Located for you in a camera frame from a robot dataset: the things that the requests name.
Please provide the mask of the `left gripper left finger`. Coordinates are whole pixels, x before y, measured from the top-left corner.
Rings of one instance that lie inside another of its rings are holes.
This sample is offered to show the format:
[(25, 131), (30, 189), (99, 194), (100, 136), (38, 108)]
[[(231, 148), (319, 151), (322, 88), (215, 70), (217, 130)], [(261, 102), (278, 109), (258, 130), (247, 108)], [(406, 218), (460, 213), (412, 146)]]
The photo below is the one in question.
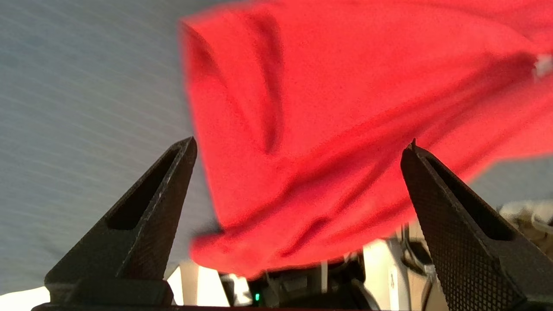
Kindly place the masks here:
[(51, 305), (171, 305), (164, 275), (196, 156), (190, 136), (154, 162), (49, 270)]

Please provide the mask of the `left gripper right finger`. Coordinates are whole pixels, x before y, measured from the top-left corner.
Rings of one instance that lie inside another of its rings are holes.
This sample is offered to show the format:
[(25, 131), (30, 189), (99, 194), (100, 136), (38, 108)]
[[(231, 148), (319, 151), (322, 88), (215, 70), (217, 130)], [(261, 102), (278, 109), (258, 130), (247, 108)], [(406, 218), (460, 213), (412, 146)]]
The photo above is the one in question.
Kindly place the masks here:
[(539, 248), (415, 142), (400, 167), (449, 309), (551, 309)]

